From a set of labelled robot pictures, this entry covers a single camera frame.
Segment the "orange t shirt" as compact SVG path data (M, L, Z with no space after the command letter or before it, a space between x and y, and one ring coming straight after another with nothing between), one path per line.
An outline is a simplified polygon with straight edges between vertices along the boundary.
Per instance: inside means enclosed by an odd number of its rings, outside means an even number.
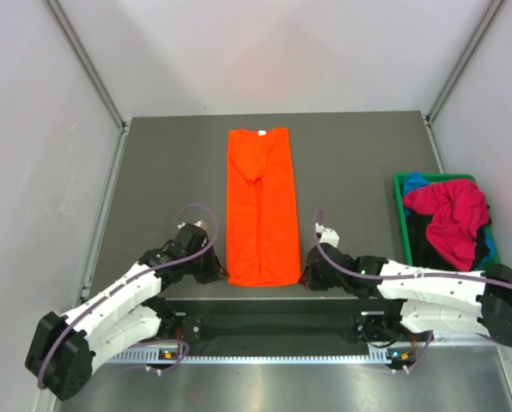
M285 127L229 132L225 257L235 286L298 283L296 181Z

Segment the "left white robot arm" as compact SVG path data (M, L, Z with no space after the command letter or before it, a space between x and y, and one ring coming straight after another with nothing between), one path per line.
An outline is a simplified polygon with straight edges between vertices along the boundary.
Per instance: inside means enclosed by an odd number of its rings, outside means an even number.
M204 223L183 223L173 239L145 252L94 298L64 314L42 317L25 367L41 390L67 401L104 363L130 347L165 340L174 344L174 357L184 355L178 313L162 292L184 276L205 284L226 275Z

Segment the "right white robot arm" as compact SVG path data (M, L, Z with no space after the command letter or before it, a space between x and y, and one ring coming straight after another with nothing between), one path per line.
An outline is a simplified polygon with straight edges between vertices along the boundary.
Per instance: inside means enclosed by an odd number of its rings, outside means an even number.
M424 332L474 333L512 348L512 269L441 271L384 257L350 257L318 244L307 255L300 283L311 290L342 288L359 299L394 300L382 318L384 333L399 340Z

